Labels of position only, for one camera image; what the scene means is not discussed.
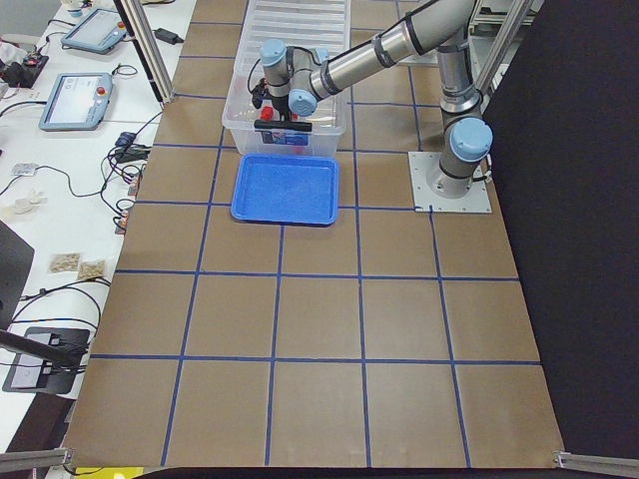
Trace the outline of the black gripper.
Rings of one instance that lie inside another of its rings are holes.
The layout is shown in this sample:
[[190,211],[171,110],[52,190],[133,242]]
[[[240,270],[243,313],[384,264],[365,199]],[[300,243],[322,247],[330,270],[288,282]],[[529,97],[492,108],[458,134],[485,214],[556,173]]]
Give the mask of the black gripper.
[[270,86],[265,78],[261,78],[252,88],[252,104],[256,109],[260,109],[264,100],[272,103],[272,106],[279,112],[281,118],[290,116],[289,100],[286,97],[276,97],[270,91]]

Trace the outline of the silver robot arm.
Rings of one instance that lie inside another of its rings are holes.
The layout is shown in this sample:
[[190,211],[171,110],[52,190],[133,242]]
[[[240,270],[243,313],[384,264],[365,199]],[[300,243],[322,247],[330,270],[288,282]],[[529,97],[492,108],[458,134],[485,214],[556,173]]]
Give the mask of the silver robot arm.
[[472,9],[470,1],[425,1],[383,32],[332,58],[280,39],[266,41],[259,60],[264,77],[250,92],[255,107],[269,99],[280,117],[256,120],[255,127],[308,132],[312,127],[307,118],[320,101],[413,54],[434,50],[441,82],[444,149],[426,182],[443,198],[466,196],[493,139],[481,117],[483,95],[471,71],[468,23]]

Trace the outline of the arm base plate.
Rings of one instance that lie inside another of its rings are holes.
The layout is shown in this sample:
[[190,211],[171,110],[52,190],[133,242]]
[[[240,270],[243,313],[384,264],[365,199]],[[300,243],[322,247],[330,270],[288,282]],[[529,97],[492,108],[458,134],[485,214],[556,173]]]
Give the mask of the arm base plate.
[[440,169],[439,158],[440,152],[408,153],[413,209],[418,213],[491,214],[481,167],[468,179],[454,179]]

